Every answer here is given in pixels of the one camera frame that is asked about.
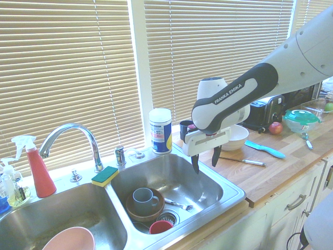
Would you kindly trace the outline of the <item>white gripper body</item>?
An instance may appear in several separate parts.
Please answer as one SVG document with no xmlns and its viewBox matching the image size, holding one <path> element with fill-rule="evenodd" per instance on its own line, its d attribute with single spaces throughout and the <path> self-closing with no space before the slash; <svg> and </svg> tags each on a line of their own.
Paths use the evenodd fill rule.
<svg viewBox="0 0 333 250">
<path fill-rule="evenodd" d="M 197 130 L 185 135 L 182 150 L 186 156 L 195 156 L 215 147 L 222 146 L 230 139 L 231 127 L 224 128 L 214 135 L 206 135 Z"/>
</svg>

